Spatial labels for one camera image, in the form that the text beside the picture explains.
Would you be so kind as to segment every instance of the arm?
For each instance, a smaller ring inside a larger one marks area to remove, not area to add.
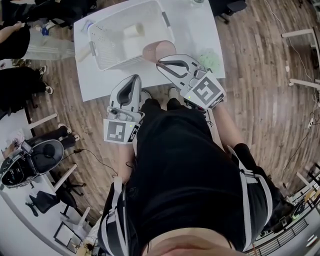
[[[122,183],[125,184],[130,179],[131,173],[134,166],[133,160],[135,159],[135,150],[134,146],[132,144],[122,145],[119,144],[118,147],[118,167],[117,167],[117,173],[118,176],[122,178]]]
[[[212,112],[224,150],[227,149],[227,146],[234,148],[240,143],[245,143],[240,130],[236,127],[223,102],[215,106]]]
[[[18,22],[13,26],[7,26],[0,30],[0,44],[3,43],[10,37],[14,32],[20,30],[22,28],[22,23]]]

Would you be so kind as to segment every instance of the white cable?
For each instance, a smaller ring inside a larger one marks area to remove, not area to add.
[[[286,31],[286,29],[285,29],[285,26],[283,25],[283,23],[281,22],[281,20],[277,17],[277,15],[272,11],[271,6],[270,6],[270,4],[268,3],[268,1],[267,1],[267,0],[264,0],[264,2],[265,2],[266,5],[269,7],[270,12],[273,14],[273,16],[280,22],[283,31],[284,31],[285,33],[287,33],[287,31]],[[296,50],[296,48],[294,48],[294,46],[293,46],[293,44],[292,44],[292,42],[291,42],[290,37],[288,37],[288,39],[289,39],[289,42],[290,42],[291,47],[294,49],[294,51],[295,51],[295,52],[298,54],[298,56],[299,56],[299,59],[300,59],[300,61],[301,61],[301,63],[302,63],[302,66],[303,66],[303,68],[304,68],[305,75],[310,79],[311,83],[313,83],[314,81],[313,81],[313,79],[308,75],[306,66],[305,66],[305,64],[304,64],[304,62],[303,62],[303,60],[302,60],[302,58],[301,58],[301,56],[300,56],[300,53]],[[314,107],[315,107],[315,108],[313,108],[313,109],[317,109],[317,108],[318,108],[318,100],[319,100],[319,99],[317,98],[317,94],[316,94],[316,89],[315,89],[315,88],[313,88],[313,91],[314,91],[314,93],[312,94],[312,100],[314,101]]]

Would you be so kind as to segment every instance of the open black backpack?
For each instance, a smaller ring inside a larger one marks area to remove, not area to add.
[[[73,24],[97,8],[97,0],[35,0],[35,4],[16,4],[2,0],[2,18],[6,26],[48,19],[60,27]]]

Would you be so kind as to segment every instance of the power outlet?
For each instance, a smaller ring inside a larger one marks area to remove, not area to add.
[[[314,118],[312,117],[308,124],[308,129],[310,129],[313,124],[314,124]]]

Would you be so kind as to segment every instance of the laundry basket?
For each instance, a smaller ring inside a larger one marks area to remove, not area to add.
[[[125,37],[124,30],[140,24],[144,35]],[[99,70],[122,69],[143,60],[143,48],[167,40],[174,43],[166,12],[156,0],[143,2],[100,20],[88,29],[89,45]]]

